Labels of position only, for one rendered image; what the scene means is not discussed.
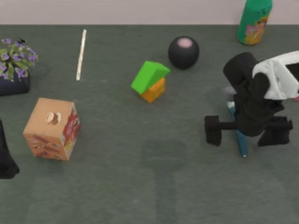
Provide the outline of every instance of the green block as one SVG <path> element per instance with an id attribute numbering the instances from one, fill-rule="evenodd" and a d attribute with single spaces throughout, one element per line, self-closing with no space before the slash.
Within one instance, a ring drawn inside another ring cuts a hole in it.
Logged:
<path id="1" fill-rule="evenodd" d="M 139 94 L 143 94 L 169 72 L 170 69 L 161 63 L 145 61 L 131 84 L 131 88 Z"/>

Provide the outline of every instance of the gray floor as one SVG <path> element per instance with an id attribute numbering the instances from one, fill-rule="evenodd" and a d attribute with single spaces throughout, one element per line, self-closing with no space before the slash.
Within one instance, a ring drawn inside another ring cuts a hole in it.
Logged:
<path id="1" fill-rule="evenodd" d="M 203 118 L 230 119 L 222 67 L 251 51 L 258 59 L 298 50 L 298 26 L 268 26 L 263 41 L 240 45 L 234 26 L 2 26 L 40 54 L 29 94 L 0 98 L 10 151 L 21 168 L 0 181 L 2 224 L 297 224 L 299 104 L 285 103 L 292 142 L 239 156 L 234 132 L 205 143 Z M 198 64 L 181 72 L 167 61 L 178 35 L 200 44 Z M 166 93 L 147 104 L 130 88 L 145 60 L 169 66 Z M 71 160 L 33 157 L 22 136 L 38 97 L 72 100 L 82 131 Z"/>

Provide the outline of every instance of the orange box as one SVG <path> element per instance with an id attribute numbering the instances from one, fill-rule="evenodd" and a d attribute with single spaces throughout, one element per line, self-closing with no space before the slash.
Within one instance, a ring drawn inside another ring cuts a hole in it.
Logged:
<path id="1" fill-rule="evenodd" d="M 145 93 L 141 94 L 141 97 L 152 103 L 155 99 L 157 99 L 162 93 L 165 92 L 165 78 L 160 79 L 156 84 L 154 84 L 150 89 L 148 89 Z"/>
<path id="2" fill-rule="evenodd" d="M 80 127 L 73 102 L 39 98 L 23 135 L 34 156 L 67 161 Z"/>

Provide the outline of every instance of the potted plant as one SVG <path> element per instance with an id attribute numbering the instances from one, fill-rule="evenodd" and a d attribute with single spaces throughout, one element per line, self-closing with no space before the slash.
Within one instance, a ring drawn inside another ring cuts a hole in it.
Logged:
<path id="1" fill-rule="evenodd" d="M 0 96 L 28 92 L 28 69 L 38 62 L 38 55 L 21 38 L 5 38 L 1 43 L 4 48 L 0 49 Z"/>

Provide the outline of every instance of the black ball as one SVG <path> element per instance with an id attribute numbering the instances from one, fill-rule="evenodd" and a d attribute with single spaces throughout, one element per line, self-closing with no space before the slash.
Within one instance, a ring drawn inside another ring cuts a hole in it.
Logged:
<path id="1" fill-rule="evenodd" d="M 168 58 L 171 64 L 181 70 L 192 67 L 199 58 L 199 46 L 189 36 L 179 36 L 168 48 Z"/>

